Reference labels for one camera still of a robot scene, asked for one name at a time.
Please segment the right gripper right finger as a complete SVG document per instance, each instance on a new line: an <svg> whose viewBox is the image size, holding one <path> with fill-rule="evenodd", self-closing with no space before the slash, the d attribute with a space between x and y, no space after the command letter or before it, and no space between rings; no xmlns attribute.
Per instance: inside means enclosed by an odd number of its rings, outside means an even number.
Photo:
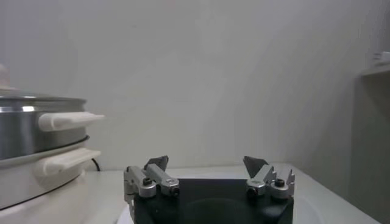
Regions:
<svg viewBox="0 0 390 224"><path fill-rule="evenodd" d="M274 166L264 159L251 156L244 156L243 163L249 174L249 179L246 181L248 198L269 194L273 199L287 200L294 196L295 174L292 169L277 173Z"/></svg>

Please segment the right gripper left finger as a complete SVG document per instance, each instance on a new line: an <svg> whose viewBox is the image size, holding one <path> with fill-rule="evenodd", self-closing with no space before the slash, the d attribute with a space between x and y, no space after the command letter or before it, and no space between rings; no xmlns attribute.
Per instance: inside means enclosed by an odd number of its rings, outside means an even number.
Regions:
<svg viewBox="0 0 390 224"><path fill-rule="evenodd" d="M128 166L124 171L124 200L127 203L135 197L152 198L160 193L169 197L179 195L179 180L165 171L169 162L167 155L151 158L143 168Z"/></svg>

